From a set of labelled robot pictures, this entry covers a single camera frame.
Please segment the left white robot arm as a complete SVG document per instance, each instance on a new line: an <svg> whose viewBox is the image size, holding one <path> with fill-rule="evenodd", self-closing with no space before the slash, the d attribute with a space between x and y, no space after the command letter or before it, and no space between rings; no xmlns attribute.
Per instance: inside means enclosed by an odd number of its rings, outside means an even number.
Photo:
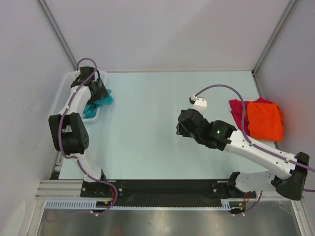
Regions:
<svg viewBox="0 0 315 236"><path fill-rule="evenodd" d="M91 190L100 197L108 193L109 185L89 151L90 138L83 114L86 105L108 95L99 71L90 66L81 67L71 84L66 104L59 113L48 118L55 149L78 166L83 180L93 182Z"/></svg>

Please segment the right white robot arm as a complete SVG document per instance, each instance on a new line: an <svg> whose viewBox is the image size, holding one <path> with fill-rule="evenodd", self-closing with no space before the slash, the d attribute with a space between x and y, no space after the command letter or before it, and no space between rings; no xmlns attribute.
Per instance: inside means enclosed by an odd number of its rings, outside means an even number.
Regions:
<svg viewBox="0 0 315 236"><path fill-rule="evenodd" d="M233 125L222 120L208 122L194 109L181 110L176 133L193 138L209 149L233 153L266 168L265 172L260 173L234 172L227 185L230 196L275 190L287 199L301 200L310 160L306 153L286 153L253 139L246 139L242 131Z"/></svg>

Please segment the teal t shirt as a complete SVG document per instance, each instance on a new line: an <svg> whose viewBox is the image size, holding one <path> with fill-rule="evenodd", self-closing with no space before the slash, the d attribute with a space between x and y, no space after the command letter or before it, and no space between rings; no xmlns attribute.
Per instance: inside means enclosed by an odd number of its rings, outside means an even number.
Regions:
<svg viewBox="0 0 315 236"><path fill-rule="evenodd" d="M109 93L107 97L97 100L94 103L90 105L86 105L84 107L84 110L83 110L84 119L94 118L96 116L98 108L105 105L111 105L114 102L114 98L111 96L112 91L110 89L108 89L107 91Z"/></svg>

